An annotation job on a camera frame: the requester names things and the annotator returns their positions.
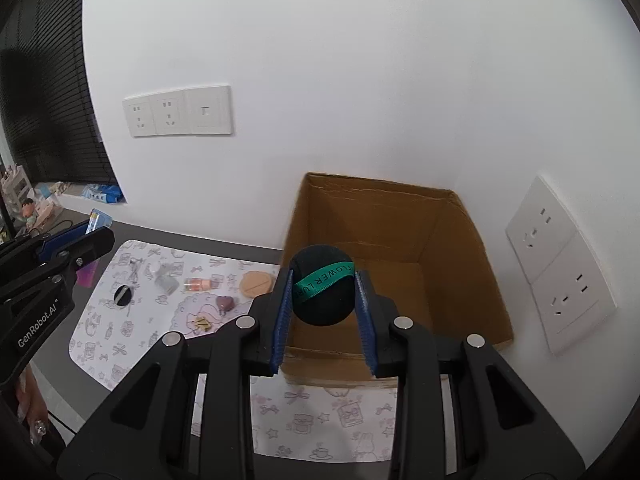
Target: gray table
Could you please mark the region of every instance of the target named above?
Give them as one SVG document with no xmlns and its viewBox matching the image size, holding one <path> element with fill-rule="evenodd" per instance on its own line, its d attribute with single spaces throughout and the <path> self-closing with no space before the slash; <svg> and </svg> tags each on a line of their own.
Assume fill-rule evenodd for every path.
<svg viewBox="0 0 640 480">
<path fill-rule="evenodd" d="M 88 216 L 82 213 L 65 210 L 62 215 L 60 215 L 58 221 L 69 219 L 74 223 L 78 223 L 84 221 L 86 218 L 88 218 Z M 267 264 L 277 264 L 280 261 L 280 251 L 275 249 L 195 238 L 120 222 L 114 222 L 111 230 L 115 235 L 113 251 L 101 258 L 96 271 L 97 276 L 102 275 L 115 251 L 127 240 L 140 240 L 150 244 L 195 253 L 211 254 L 212 256 L 222 256 Z M 109 395 L 109 391 L 84 373 L 71 360 L 68 354 L 69 340 L 92 291 L 90 288 L 76 286 L 73 293 L 76 304 L 75 310 L 62 321 L 56 331 L 45 341 L 33 358 L 36 366 L 45 375 L 49 383 L 85 420 L 89 418 L 100 403 Z M 194 457 L 197 449 L 198 439 L 197 437 L 193 437 L 191 453 Z M 329 477 L 333 477 L 336 480 L 347 478 L 377 480 L 386 478 L 388 475 L 388 462 L 325 464 L 255 455 L 254 464 L 257 479 L 300 478 L 303 476 L 305 480 L 325 479 Z"/>
</svg>

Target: heart-shaped object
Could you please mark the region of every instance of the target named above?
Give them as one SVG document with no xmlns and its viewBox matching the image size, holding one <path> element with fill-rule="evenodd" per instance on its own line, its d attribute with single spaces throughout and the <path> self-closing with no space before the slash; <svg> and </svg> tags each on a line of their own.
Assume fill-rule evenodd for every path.
<svg viewBox="0 0 640 480">
<path fill-rule="evenodd" d="M 234 299 L 231 296 L 218 296 L 216 305 L 222 312 L 229 312 L 234 307 Z"/>
</svg>

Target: placemat with cartoon print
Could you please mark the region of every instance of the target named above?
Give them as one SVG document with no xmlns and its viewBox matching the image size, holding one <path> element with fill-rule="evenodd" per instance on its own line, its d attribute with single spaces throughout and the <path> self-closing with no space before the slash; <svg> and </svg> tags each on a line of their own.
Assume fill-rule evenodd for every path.
<svg viewBox="0 0 640 480">
<path fill-rule="evenodd" d="M 169 265 L 180 283 L 164 294 L 152 270 Z M 104 271 L 69 341 L 71 359 L 109 390 L 169 330 L 187 338 L 215 332 L 246 314 L 256 282 L 274 282 L 271 264 L 190 253 L 136 240 L 124 242 Z M 187 278 L 210 280 L 206 292 L 185 291 Z M 132 289 L 119 306 L 114 294 Z M 229 297 L 233 308 L 228 309 Z M 206 377 L 200 376 L 191 431 L 199 434 Z M 282 374 L 251 378 L 252 427 L 256 453 L 319 462 L 389 460 L 396 412 L 395 389 L 331 389 L 288 384 Z"/>
</svg>

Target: wall outlet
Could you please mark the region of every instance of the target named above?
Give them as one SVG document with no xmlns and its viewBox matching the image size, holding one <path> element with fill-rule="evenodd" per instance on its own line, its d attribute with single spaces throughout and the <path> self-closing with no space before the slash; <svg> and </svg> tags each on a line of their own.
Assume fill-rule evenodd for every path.
<svg viewBox="0 0 640 480">
<path fill-rule="evenodd" d="M 231 88 L 228 85 L 184 91 L 192 134 L 231 135 Z"/>
<path fill-rule="evenodd" d="M 529 283 L 536 281 L 576 231 L 564 205 L 537 176 L 507 226 L 507 236 Z"/>
<path fill-rule="evenodd" d="M 184 114 L 183 92 L 163 92 L 149 96 L 151 109 L 159 135 L 189 133 Z"/>
<path fill-rule="evenodd" d="M 583 337 L 616 309 L 597 259 L 580 231 L 531 288 L 553 353 Z"/>
<path fill-rule="evenodd" d="M 146 137 L 156 134 L 156 125 L 148 97 L 124 99 L 122 107 L 132 137 Z"/>
</svg>

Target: brown cardboard box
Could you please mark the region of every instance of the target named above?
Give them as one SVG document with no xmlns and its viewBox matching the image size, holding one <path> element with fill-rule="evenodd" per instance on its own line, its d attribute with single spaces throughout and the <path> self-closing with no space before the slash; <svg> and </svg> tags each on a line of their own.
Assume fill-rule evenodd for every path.
<svg viewBox="0 0 640 480">
<path fill-rule="evenodd" d="M 482 240 L 453 191 L 308 173 L 282 264 L 311 244 L 345 251 L 401 315 L 436 334 L 480 333 L 501 345 L 513 338 Z M 371 381 L 355 314 L 328 327 L 292 316 L 282 370 L 306 384 Z"/>
</svg>

